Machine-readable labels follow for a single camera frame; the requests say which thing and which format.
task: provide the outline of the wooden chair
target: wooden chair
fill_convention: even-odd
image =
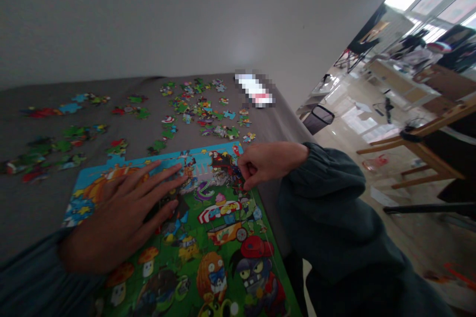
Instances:
[[[395,136],[389,139],[380,140],[371,142],[371,146],[375,146],[369,149],[358,150],[359,155],[369,154],[373,152],[378,152],[382,150],[393,149],[398,146],[406,146],[410,151],[415,155],[421,158],[425,165],[417,168],[404,171],[401,174],[403,176],[409,175],[416,172],[425,171],[428,169],[433,169],[436,171],[436,175],[417,178],[402,183],[398,183],[392,186],[393,189],[404,188],[409,186],[414,186],[420,183],[440,181],[445,179],[460,178],[465,179],[465,176],[459,171],[455,170],[450,166],[446,161],[442,160],[437,154],[435,154],[429,147],[423,143],[423,139],[426,135],[435,132],[436,130],[441,129],[442,127],[449,125],[467,115],[472,114],[476,111],[476,96],[473,96],[471,99],[467,100],[463,104],[460,104],[449,111],[447,111],[443,116],[434,119],[433,121],[419,127],[418,129],[413,130],[410,134],[420,138],[421,142],[411,142],[403,139],[400,135]]]

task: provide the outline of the black chair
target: black chair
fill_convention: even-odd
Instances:
[[[340,68],[344,68],[344,65],[347,64],[347,73],[352,72],[356,65],[358,65],[379,42],[379,39],[364,43],[352,42],[334,63],[334,67],[339,66]]]
[[[364,36],[366,38],[368,37],[370,30],[374,28],[374,26],[380,21],[386,12],[387,8],[385,4],[382,4],[378,7],[367,23],[357,33],[357,36],[355,36],[352,42],[347,46],[346,50],[342,52],[339,59],[334,63],[334,67],[339,66],[343,68],[344,64],[346,63],[347,73],[352,72],[356,65],[358,65],[358,63],[365,58],[370,50],[380,42],[379,39],[362,42],[362,39]]]

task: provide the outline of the ice cream cart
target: ice cream cart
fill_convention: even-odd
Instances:
[[[207,231],[208,238],[213,241],[214,245],[223,245],[229,241],[237,239],[239,242],[244,241],[248,232],[241,226],[241,221],[236,219],[236,212],[242,209],[241,203],[237,201],[219,200],[217,204],[206,208],[197,218],[200,224],[209,224],[211,229]],[[222,219],[225,224],[214,226]]]

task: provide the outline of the hand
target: hand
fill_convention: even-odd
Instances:
[[[238,167],[249,191],[259,183],[286,176],[307,160],[309,149],[292,142],[251,145],[238,158]]]
[[[143,223],[162,197],[187,180],[184,175],[164,182],[180,170],[181,164],[150,177],[136,188],[141,178],[160,163],[155,161],[104,186],[105,200],[59,244],[58,255],[68,272],[106,274],[112,271],[142,247],[169,218],[179,204],[177,200],[168,202]]]

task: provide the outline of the right hand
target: right hand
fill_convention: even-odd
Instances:
[[[259,183],[286,176],[301,166],[309,149],[298,143],[274,142],[248,147],[238,158],[238,167],[246,180],[244,189],[249,191]]]

